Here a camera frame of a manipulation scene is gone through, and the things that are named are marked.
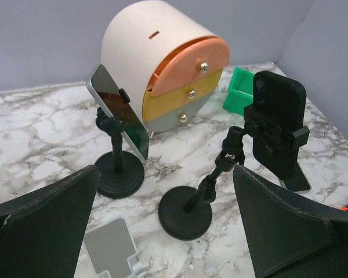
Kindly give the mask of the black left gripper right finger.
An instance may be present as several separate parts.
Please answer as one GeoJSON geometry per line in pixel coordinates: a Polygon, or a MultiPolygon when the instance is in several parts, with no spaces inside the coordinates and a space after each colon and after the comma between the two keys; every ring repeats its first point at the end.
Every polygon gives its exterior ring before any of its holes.
{"type": "Polygon", "coordinates": [[[347,211],[244,166],[235,166],[233,183],[256,277],[348,277],[347,211]]]}

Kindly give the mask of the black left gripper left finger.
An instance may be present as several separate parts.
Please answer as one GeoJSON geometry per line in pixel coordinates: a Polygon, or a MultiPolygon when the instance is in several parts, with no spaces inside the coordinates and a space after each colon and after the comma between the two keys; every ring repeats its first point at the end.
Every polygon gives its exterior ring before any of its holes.
{"type": "Polygon", "coordinates": [[[0,204],[0,277],[73,277],[99,183],[88,165],[0,204]]]}

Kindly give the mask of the silver folding phone stand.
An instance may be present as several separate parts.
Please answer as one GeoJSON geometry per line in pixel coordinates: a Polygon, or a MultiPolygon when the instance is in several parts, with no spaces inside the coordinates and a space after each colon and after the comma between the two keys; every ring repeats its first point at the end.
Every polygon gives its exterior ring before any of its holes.
{"type": "Polygon", "coordinates": [[[124,218],[116,218],[92,228],[84,236],[84,245],[97,277],[145,277],[144,266],[124,218]]]}

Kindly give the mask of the black adjustable phone stand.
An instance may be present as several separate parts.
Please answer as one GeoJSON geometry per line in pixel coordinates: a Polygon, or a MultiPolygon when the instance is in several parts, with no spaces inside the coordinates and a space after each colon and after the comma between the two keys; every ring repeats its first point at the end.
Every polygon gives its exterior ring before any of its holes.
{"type": "MultiPolygon", "coordinates": [[[[216,181],[222,173],[230,172],[235,165],[244,165],[246,156],[242,142],[245,135],[260,136],[266,124],[252,105],[244,109],[244,127],[231,126],[222,142],[222,149],[215,160],[214,170],[198,188],[177,186],[167,191],[158,207],[158,219],[167,234],[175,239],[189,241],[201,237],[212,222],[211,203],[216,199],[216,181]]],[[[304,126],[293,132],[291,149],[307,144],[310,130],[304,126]]]]}

